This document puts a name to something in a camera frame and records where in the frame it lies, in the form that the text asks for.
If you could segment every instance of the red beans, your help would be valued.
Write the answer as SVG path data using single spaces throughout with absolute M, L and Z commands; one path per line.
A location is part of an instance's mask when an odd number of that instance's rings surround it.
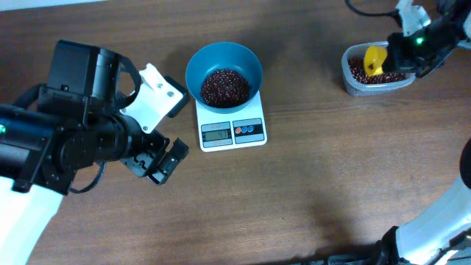
M 249 99 L 251 85 L 237 71 L 216 70 L 206 77 L 201 87 L 201 97 L 211 107 L 236 107 Z
M 349 59 L 348 66 L 350 67 L 350 71 L 352 72 L 353 78 L 365 85 L 398 82 L 406 79 L 406 76 L 403 73 L 385 73 L 373 77 L 368 77 L 363 67 L 363 59 L 361 58 Z

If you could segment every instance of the wood grain surface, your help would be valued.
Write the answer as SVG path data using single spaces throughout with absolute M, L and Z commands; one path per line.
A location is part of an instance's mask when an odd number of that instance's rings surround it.
M 390 10 L 396 1 L 354 1 Z M 433 10 L 434 1 L 422 1 Z M 31 264 L 259 264 L 321 258 L 378 240 L 459 176 L 471 136 L 471 53 L 394 93 L 349 96 L 340 59 L 400 29 L 341 0 L 108 1 L 0 13 L 1 103 L 45 82 L 59 39 L 107 47 L 185 84 L 200 48 L 241 43 L 259 56 L 268 143 L 199 148 L 194 101 L 158 129 L 190 154 L 162 187 L 111 163 L 69 196 Z M 122 85 L 129 93 L 131 85 Z M 79 172 L 86 186 L 97 168 Z

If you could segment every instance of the white scale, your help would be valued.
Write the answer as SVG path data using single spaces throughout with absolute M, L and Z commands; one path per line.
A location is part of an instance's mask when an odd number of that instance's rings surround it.
M 214 152 L 266 144 L 265 118 L 260 91 L 244 109 L 235 113 L 214 113 L 196 101 L 199 145 Z

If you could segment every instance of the plastic container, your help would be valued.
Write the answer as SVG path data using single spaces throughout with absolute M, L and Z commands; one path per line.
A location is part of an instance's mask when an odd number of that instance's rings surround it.
M 360 45 L 351 46 L 341 58 L 341 67 L 343 68 L 345 90 L 352 96 L 372 96 L 382 93 L 388 93 L 398 88 L 403 88 L 410 85 L 415 80 L 414 74 L 406 74 L 406 79 L 399 82 L 390 82 L 385 84 L 364 85 L 353 78 L 350 67 L 348 66 L 348 59 L 353 57 L 363 58 L 366 50 L 370 46 L 383 46 L 387 47 L 387 41 L 365 43 Z

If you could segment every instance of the yellow scoop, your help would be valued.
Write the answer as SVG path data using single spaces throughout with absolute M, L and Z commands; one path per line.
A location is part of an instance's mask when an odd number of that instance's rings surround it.
M 369 47 L 363 60 L 366 74 L 369 77 L 382 74 L 382 65 L 386 57 L 388 57 L 386 48 L 379 46 Z

